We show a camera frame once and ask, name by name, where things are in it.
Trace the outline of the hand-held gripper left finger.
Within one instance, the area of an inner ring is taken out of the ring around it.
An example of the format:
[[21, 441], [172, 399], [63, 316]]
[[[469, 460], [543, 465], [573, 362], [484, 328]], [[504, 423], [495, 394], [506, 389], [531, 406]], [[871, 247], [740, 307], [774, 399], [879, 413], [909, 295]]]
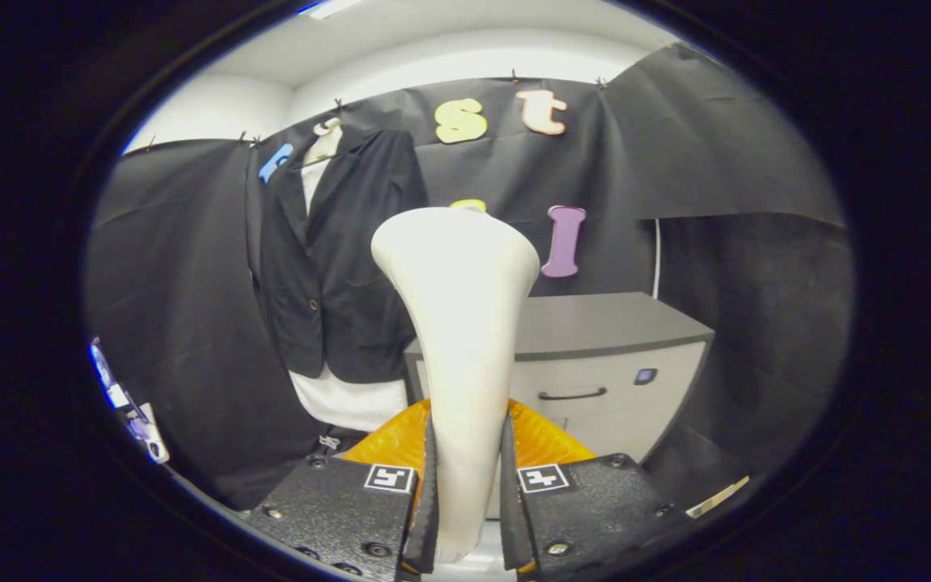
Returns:
[[247, 522], [308, 559], [367, 580], [418, 579], [436, 562], [435, 444], [424, 400], [341, 456], [299, 461]]

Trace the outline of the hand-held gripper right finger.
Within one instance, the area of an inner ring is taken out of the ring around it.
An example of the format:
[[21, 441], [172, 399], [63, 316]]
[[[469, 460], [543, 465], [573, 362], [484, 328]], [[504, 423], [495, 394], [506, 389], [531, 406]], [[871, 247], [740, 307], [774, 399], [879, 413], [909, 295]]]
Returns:
[[518, 581], [568, 581], [643, 560], [686, 533], [689, 516], [628, 454], [598, 456], [510, 401], [503, 422], [503, 566]]

